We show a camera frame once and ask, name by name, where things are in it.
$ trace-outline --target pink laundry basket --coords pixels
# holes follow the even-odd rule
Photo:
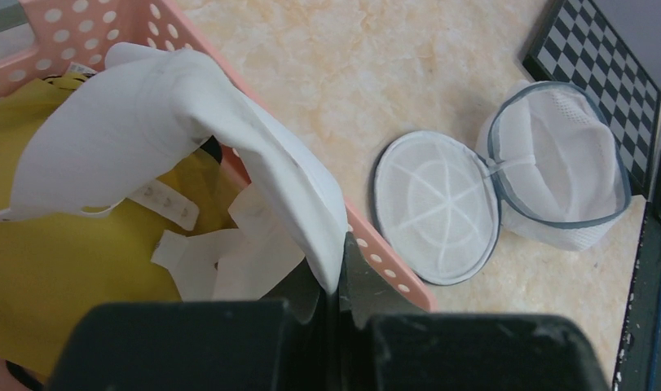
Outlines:
[[[101,71],[111,45],[133,42],[164,51],[187,47],[207,53],[239,90],[265,107],[172,0],[20,0],[20,4],[36,41],[27,50],[0,60],[0,97],[36,77],[63,73],[71,61]],[[222,168],[239,186],[250,183],[236,151],[225,146]],[[371,267],[409,301],[435,310],[433,293],[351,202],[345,204],[348,229]]]

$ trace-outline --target clothes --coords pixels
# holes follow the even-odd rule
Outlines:
[[[0,100],[0,209],[20,154],[37,128],[77,88],[79,74],[33,80]],[[75,324],[108,301],[177,301],[167,270],[150,262],[164,230],[199,235],[234,226],[236,189],[198,150],[159,179],[201,210],[186,232],[125,200],[106,218],[68,214],[0,223],[0,357],[49,375]]]

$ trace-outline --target beige marble surface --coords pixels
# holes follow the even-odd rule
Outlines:
[[[369,172],[401,134],[473,146],[545,0],[177,0],[366,210]],[[432,287],[449,312],[562,314],[613,371],[644,199],[595,248],[566,253],[504,232],[470,281]]]

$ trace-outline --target checkerboard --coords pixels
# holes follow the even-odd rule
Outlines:
[[[536,80],[587,91],[615,135],[633,192],[646,195],[659,90],[592,0],[557,0],[522,63]]]

